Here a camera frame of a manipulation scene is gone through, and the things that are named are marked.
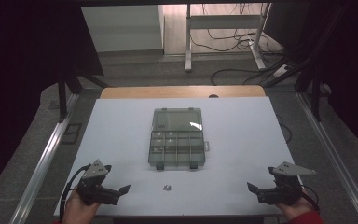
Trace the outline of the aluminium rail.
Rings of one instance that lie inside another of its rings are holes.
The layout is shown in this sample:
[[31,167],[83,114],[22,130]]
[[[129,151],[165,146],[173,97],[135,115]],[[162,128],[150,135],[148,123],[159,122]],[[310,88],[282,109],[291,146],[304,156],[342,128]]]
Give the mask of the aluminium rail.
[[349,172],[349,169],[347,168],[347,166],[344,164],[344,161],[339,156],[336,146],[333,144],[324,126],[312,114],[310,108],[311,103],[307,99],[307,94],[304,92],[297,93],[296,98],[300,102],[303,110],[305,111],[306,116],[309,119],[313,130],[316,132],[328,159],[332,163],[332,166],[334,167],[338,175],[338,178],[340,179],[343,185],[343,188],[346,190],[351,200],[351,203],[353,204],[358,214],[358,184],[355,182],[354,178]]
[[63,134],[68,126],[72,117],[73,110],[79,98],[78,94],[71,94],[66,104],[67,114],[63,117],[63,121],[58,122],[44,148],[44,151],[36,165],[34,172],[28,182],[28,185],[23,192],[21,199],[14,210],[14,213],[8,224],[24,224],[29,216],[36,196],[41,189],[43,181],[48,173],[49,166],[51,165],[59,143],[62,140]]

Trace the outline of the person's left hand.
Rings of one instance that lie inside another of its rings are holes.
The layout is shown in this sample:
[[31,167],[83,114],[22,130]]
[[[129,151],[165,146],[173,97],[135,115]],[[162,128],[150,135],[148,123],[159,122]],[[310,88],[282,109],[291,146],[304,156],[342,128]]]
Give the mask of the person's left hand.
[[66,201],[62,224],[90,224],[100,206],[99,203],[86,205],[74,189]]

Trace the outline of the white board mat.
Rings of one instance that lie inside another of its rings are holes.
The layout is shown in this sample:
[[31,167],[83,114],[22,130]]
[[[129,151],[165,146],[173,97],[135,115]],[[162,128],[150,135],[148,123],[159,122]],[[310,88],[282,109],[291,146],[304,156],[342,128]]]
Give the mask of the white board mat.
[[[148,163],[156,108],[201,109],[206,162],[198,171],[159,171]],[[99,159],[112,167],[103,186],[130,185],[116,206],[98,213],[110,217],[277,216],[247,188],[274,185],[269,167],[292,156],[267,97],[193,99],[99,99],[76,154],[78,170]],[[172,190],[163,190],[171,185]]]

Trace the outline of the white power strip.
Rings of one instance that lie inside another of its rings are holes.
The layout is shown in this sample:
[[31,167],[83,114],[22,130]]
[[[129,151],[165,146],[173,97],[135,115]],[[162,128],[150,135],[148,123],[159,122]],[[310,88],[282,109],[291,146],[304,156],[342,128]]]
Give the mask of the white power strip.
[[283,64],[277,71],[274,72],[273,76],[274,77],[279,77],[282,74],[284,74],[285,72],[287,72],[290,69],[290,67],[286,64]]

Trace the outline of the white desk frame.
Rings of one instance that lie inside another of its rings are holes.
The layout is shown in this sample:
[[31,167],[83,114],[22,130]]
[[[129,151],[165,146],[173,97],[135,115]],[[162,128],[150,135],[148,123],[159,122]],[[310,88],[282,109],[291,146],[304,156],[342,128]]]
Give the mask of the white desk frame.
[[206,29],[256,29],[255,38],[250,40],[250,51],[259,70],[266,68],[259,52],[259,40],[267,19],[270,3],[261,7],[259,15],[196,15],[192,16],[191,5],[186,4],[186,49],[185,70],[191,70],[191,31]]

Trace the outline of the black metal stand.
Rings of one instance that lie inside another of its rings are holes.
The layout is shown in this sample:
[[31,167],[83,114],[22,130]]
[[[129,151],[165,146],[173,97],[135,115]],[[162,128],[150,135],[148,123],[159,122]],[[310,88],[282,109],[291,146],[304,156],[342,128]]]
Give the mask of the black metal stand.
[[109,85],[95,76],[87,74],[86,72],[73,68],[69,72],[58,74],[58,88],[59,88],[59,107],[60,107],[60,118],[59,123],[62,123],[67,115],[67,103],[66,103],[66,88],[69,88],[73,94],[79,94],[83,91],[83,87],[79,81],[79,77],[83,77],[91,83],[96,84],[101,88],[108,88]]
[[317,121],[321,120],[319,106],[322,75],[319,73],[319,70],[322,69],[321,63],[324,61],[325,48],[349,5],[347,0],[325,1],[331,3],[331,8],[326,12],[318,26],[313,29],[306,44],[299,47],[304,50],[303,59],[293,68],[284,72],[280,77],[275,77],[268,83],[263,84],[264,88],[270,88],[283,82],[289,77],[298,75],[294,89],[296,92],[305,92],[309,86],[312,86],[310,112]]

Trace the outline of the wooden table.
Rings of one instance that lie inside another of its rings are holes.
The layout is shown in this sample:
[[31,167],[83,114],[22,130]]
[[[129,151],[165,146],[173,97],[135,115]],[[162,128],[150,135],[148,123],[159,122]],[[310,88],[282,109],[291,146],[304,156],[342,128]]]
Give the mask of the wooden table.
[[105,88],[101,99],[150,99],[150,98],[209,98],[265,97],[265,91],[257,85],[231,86],[158,86]]

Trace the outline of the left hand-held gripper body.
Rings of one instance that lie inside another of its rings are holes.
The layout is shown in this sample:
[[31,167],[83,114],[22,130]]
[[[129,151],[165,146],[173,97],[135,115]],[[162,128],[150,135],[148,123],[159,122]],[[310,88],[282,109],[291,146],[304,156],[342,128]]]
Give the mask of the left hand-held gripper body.
[[97,159],[83,174],[77,184],[76,191],[86,205],[93,203],[109,204],[108,190],[102,186],[111,166],[104,166]]

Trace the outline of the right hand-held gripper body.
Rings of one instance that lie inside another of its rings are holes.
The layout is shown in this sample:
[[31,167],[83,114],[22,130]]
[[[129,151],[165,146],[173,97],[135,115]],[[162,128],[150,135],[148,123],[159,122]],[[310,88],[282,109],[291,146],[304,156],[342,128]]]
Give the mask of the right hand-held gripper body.
[[292,205],[302,195],[302,187],[298,177],[300,175],[315,175],[316,172],[287,161],[278,167],[269,167],[268,171],[274,176],[276,187],[273,189],[272,200],[269,204],[283,203]]

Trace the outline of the black floor frame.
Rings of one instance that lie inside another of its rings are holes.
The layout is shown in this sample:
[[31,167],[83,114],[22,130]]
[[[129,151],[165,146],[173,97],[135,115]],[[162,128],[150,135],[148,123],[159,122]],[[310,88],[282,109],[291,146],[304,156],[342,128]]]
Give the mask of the black floor frame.
[[73,145],[76,143],[78,136],[80,135],[81,131],[81,123],[71,123],[67,126],[63,137],[62,143],[64,145]]

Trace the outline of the dark curtain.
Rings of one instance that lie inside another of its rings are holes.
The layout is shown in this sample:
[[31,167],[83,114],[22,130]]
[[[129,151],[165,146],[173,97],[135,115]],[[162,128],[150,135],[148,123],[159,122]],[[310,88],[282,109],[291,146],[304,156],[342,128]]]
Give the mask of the dark curtain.
[[42,91],[60,77],[103,74],[82,8],[68,0],[0,0],[0,174]]
[[358,138],[358,0],[351,0],[325,47],[329,103]]

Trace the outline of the person's right hand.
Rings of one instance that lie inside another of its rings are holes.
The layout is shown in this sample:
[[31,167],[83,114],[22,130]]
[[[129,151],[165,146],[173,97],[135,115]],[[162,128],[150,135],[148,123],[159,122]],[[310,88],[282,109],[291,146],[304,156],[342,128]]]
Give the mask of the person's right hand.
[[301,197],[293,205],[277,203],[276,207],[282,211],[287,221],[291,221],[296,217],[307,214],[308,212],[312,212],[314,210],[312,204],[303,197]]

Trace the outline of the clear plastic compartment box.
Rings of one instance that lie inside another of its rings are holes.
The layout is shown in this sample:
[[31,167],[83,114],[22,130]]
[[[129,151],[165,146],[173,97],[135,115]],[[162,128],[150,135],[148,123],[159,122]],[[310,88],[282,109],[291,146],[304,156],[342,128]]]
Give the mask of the clear plastic compartment box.
[[206,162],[200,108],[156,108],[148,162],[157,170],[199,169]]

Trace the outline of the white cabinet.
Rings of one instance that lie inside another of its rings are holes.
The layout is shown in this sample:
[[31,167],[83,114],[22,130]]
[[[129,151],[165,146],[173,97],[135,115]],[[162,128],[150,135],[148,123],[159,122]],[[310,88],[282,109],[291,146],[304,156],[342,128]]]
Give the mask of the white cabinet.
[[162,6],[82,7],[98,52],[163,50]]

